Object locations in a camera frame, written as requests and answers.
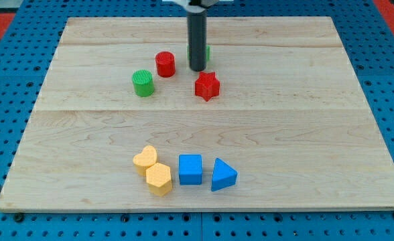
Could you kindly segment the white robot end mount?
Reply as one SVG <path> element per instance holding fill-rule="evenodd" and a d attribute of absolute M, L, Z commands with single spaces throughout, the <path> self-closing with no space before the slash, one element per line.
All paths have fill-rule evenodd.
<path fill-rule="evenodd" d="M 187 12 L 203 12 L 214 5 L 233 4 L 233 0 L 162 0 L 164 5 L 179 5 Z"/>

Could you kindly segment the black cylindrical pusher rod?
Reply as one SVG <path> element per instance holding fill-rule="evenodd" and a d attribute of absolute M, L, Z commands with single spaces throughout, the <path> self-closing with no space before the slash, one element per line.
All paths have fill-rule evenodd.
<path fill-rule="evenodd" d="M 195 72 L 206 68 L 207 10 L 187 13 L 189 67 Z"/>

